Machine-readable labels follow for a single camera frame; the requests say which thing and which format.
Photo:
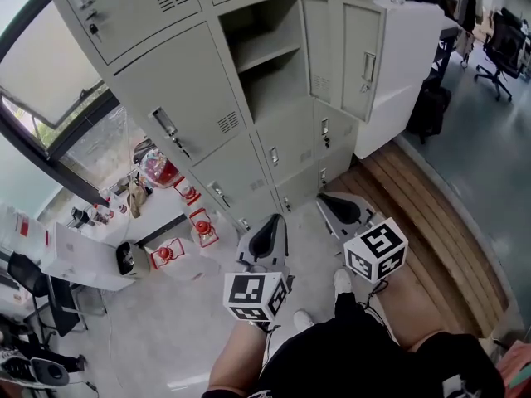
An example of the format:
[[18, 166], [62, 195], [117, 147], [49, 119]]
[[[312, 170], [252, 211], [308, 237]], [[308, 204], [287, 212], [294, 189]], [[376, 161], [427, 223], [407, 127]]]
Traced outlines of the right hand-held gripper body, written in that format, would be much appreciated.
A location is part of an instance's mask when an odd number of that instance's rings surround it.
[[408, 240], [391, 217], [343, 244], [345, 264], [371, 284], [400, 269], [407, 257]]

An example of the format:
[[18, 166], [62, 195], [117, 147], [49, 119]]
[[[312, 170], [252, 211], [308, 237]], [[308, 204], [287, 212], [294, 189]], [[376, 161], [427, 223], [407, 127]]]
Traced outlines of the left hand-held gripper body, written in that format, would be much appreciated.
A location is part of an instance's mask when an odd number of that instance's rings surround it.
[[238, 320], [273, 322], [291, 292], [292, 282], [285, 262], [254, 265], [237, 260], [225, 273], [223, 306]]

